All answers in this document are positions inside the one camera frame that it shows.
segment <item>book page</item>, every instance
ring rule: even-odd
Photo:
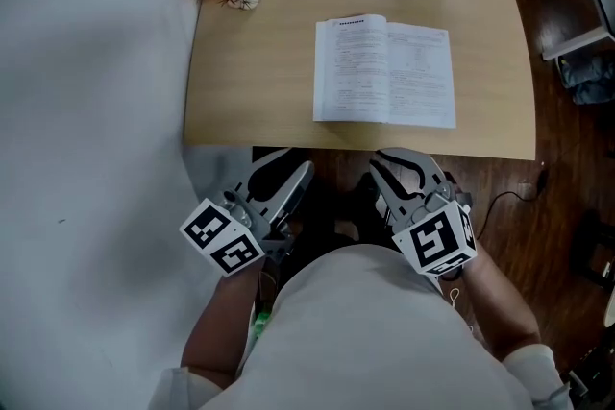
[[[454,129],[449,33],[388,23],[389,123]]]
[[[316,23],[315,121],[386,121],[387,43],[381,15]]]

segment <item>black cable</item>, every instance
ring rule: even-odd
[[[516,193],[516,192],[514,192],[512,190],[503,191],[499,195],[496,195],[496,197],[491,201],[491,205],[487,209],[487,215],[485,215],[484,221],[482,222],[482,228],[480,228],[479,235],[477,236],[477,241],[480,239],[480,237],[484,233],[484,229],[487,227],[487,221],[489,220],[489,215],[491,214],[491,210],[493,209],[493,205],[496,204],[496,202],[498,201],[498,199],[500,197],[503,197],[504,195],[508,195],[508,194],[514,195],[515,197],[517,197],[522,202],[533,202],[534,200],[536,200],[540,196],[540,192],[538,192],[538,193],[536,193],[535,197],[532,197],[530,199],[524,199],[521,195],[519,195],[518,193]]]

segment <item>white backdrop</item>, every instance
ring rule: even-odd
[[[193,0],[0,0],[0,401],[143,408],[210,296],[177,232]]]

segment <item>white shirt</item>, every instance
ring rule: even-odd
[[[544,345],[503,363],[399,253],[356,245],[302,270],[278,295],[225,391],[167,370],[150,410],[572,408]]]

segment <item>wooden floor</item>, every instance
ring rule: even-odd
[[[549,168],[547,188],[536,202],[525,204],[510,195],[497,202],[481,242],[529,302],[545,343],[553,348],[557,365],[564,371],[594,347],[603,333],[608,295],[569,271],[568,253],[573,232],[586,209],[597,209],[604,221],[615,224],[615,159],[605,156],[612,149],[615,108],[575,106],[554,64],[540,57],[544,48],[598,26],[592,1],[517,3],[534,81],[536,161],[435,158],[465,191],[472,193],[477,233],[493,197],[506,190],[530,196],[542,163]],[[340,191],[354,187],[367,170],[370,157],[361,152],[310,152],[317,175]],[[409,174],[401,177],[413,182]],[[472,323],[463,286],[459,287],[459,310]]]

